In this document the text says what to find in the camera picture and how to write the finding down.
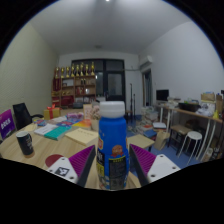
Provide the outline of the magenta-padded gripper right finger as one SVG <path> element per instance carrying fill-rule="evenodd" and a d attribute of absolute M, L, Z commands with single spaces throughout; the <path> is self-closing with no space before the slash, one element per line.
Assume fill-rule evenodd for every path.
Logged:
<path fill-rule="evenodd" d="M 164 178 L 180 168 L 164 154 L 154 155 L 139 146 L 130 144 L 129 153 L 142 186 Z"/>

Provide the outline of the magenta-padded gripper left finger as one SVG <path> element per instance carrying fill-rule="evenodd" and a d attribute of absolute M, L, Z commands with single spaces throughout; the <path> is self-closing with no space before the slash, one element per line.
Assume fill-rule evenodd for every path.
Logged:
<path fill-rule="evenodd" d="M 95 156 L 95 146 L 92 145 L 70 158 L 60 157 L 47 171 L 78 186 L 84 187 Z"/>

